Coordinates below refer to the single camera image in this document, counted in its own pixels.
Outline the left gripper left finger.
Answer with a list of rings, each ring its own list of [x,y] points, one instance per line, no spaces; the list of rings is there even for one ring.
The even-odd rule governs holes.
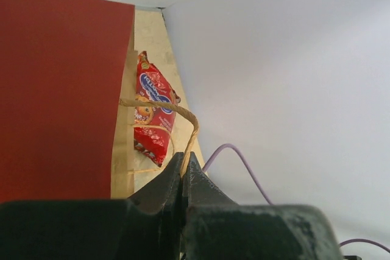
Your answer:
[[[1,258],[178,259],[182,160],[126,199],[3,203]]]

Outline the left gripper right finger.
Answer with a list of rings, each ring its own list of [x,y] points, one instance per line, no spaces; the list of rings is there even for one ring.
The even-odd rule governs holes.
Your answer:
[[[194,154],[183,177],[187,259],[342,259],[330,222],[308,205],[239,205]]]

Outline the red cookie snack bag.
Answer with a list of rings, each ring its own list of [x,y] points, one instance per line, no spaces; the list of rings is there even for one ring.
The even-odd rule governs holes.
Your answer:
[[[138,55],[135,99],[178,105],[181,98],[160,70],[148,60],[147,52]],[[134,147],[161,167],[165,160],[176,113],[167,108],[136,106]]]

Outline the red brown paper bag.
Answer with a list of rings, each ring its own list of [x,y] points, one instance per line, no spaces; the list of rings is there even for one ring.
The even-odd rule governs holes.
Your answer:
[[[1,0],[1,202],[133,192],[135,6]]]

